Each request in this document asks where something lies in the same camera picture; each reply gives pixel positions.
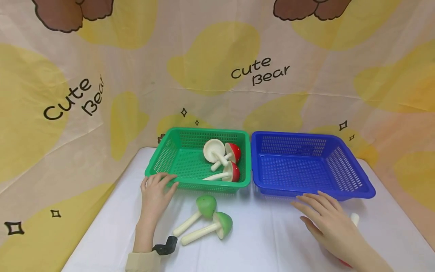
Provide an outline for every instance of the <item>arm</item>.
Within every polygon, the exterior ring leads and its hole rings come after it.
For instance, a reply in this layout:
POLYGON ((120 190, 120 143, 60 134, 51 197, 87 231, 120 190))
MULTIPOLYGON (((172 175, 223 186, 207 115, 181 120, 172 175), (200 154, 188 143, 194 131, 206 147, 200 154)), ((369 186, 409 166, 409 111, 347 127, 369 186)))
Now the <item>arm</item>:
POLYGON ((165 186, 174 178, 176 175, 158 173, 142 181, 142 210, 136 224, 133 252, 128 255, 126 272, 160 271, 160 256, 153 251, 154 231, 177 190, 178 182, 167 193, 164 192, 165 186))
POLYGON ((362 237, 339 202, 325 193, 318 193, 297 197, 309 206, 292 203, 306 215, 301 216, 301 220, 314 238, 358 272, 393 272, 388 263, 362 237))

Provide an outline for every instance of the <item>right hand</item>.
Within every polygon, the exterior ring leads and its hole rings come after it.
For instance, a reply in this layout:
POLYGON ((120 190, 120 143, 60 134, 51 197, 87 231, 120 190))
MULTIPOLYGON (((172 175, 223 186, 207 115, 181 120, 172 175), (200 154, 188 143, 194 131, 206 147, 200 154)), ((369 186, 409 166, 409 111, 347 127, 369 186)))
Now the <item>right hand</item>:
POLYGON ((293 202, 292 205, 306 215, 301 216, 301 220, 322 246, 337 258, 355 267, 367 251, 374 250, 343 211, 339 202, 325 193, 318 193, 297 196, 310 207, 298 202, 293 202))

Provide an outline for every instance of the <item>fabric backdrop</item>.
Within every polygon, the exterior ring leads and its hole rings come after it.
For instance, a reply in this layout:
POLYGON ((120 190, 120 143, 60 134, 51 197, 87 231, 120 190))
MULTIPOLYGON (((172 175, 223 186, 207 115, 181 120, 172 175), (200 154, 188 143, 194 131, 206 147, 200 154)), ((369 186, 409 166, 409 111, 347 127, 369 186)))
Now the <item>fabric backdrop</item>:
POLYGON ((0 3, 0 271, 60 271, 173 126, 337 135, 435 247, 433 0, 0 3))

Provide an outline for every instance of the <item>white tablecloth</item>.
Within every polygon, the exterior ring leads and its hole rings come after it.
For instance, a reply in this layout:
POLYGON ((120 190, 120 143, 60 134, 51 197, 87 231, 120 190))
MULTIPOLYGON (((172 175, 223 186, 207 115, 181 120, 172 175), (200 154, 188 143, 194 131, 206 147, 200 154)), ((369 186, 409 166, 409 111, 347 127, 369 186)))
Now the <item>white tablecloth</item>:
MULTIPOLYGON (((124 271, 140 214, 139 187, 154 151, 138 151, 63 272, 124 271)), ((345 201, 345 210, 360 215, 361 232, 395 272, 434 272, 433 250, 367 163, 359 162, 377 194, 373 199, 345 201)), ((155 244, 164 244, 172 230, 195 212, 195 200, 201 194, 177 191, 157 226, 155 244)), ((237 195, 213 195, 217 210, 233 218, 231 234, 222 241, 212 233, 185 247, 178 243, 176 251, 163 258, 162 271, 349 271, 318 245, 300 221, 300 212, 287 201, 258 196, 253 183, 237 195)), ((186 233, 207 224, 200 219, 186 233)))

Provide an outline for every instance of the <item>black wristband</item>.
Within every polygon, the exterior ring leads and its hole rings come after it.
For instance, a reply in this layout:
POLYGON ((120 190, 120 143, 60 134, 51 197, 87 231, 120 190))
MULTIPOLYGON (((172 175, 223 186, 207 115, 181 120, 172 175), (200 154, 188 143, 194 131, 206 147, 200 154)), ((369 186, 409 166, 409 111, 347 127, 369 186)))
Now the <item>black wristband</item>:
POLYGON ((169 236, 165 245, 155 245, 153 251, 155 250, 160 256, 169 255, 175 251, 177 241, 178 239, 175 236, 169 236))

